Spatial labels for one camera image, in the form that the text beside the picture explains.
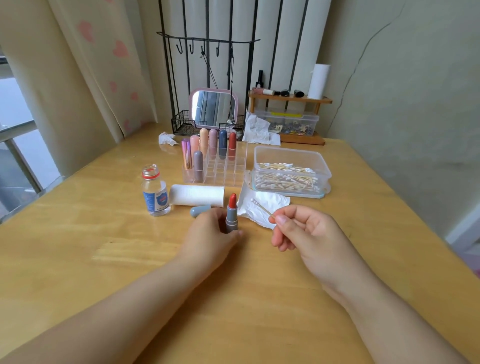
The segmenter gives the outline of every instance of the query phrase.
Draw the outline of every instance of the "clear liquid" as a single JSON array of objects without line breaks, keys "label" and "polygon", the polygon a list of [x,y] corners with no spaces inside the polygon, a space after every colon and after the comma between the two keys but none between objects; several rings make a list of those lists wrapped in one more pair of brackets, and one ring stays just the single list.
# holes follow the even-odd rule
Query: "clear liquid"
[{"label": "clear liquid", "polygon": [[[143,192],[148,194],[155,194],[157,192],[167,192],[167,184],[165,181],[162,181],[159,177],[154,180],[144,180],[142,183]],[[149,211],[148,213],[152,216],[163,216],[170,212],[171,206],[170,202],[167,203],[167,206],[160,211]]]}]

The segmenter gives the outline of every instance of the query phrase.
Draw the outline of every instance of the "clear glass bottle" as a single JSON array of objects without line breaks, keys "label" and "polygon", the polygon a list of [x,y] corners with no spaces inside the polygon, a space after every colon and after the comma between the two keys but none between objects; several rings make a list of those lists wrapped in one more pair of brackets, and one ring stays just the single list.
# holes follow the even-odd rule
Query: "clear glass bottle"
[{"label": "clear glass bottle", "polygon": [[149,164],[142,170],[142,189],[148,213],[152,216],[162,216],[170,212],[167,184],[160,179],[156,164]]}]

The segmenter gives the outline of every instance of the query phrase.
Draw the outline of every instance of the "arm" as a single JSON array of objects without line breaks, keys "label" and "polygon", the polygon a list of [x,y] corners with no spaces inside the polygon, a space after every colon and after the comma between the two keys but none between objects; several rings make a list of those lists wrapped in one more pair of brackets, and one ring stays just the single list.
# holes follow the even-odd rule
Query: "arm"
[{"label": "arm", "polygon": [[241,232],[220,232],[225,217],[219,208],[201,214],[172,261],[47,330],[0,364],[133,363],[237,242]]},{"label": "arm", "polygon": [[376,363],[467,363],[368,267],[335,220],[304,206],[274,213],[272,245],[298,248],[307,268],[350,315]]}]

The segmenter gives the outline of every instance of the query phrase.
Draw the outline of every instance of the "lipstick organizer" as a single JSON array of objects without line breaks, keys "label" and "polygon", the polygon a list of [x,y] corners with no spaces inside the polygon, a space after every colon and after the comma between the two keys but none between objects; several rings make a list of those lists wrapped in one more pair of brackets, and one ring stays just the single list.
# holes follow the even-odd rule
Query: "lipstick organizer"
[{"label": "lipstick organizer", "polygon": [[209,184],[212,186],[241,187],[247,164],[248,143],[237,142],[235,156],[228,155],[229,150],[216,148],[208,150],[204,156],[203,180],[195,180],[195,169],[186,170],[182,165],[184,183]]}]

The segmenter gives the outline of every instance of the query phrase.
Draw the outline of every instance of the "mirror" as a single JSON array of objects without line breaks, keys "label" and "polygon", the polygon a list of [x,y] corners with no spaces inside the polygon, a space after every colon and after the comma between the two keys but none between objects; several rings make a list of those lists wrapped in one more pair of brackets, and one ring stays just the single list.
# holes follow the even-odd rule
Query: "mirror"
[{"label": "mirror", "polygon": [[230,95],[229,90],[197,88],[190,94],[189,112],[196,127],[218,129],[222,122],[236,122],[238,99],[234,93]]}]

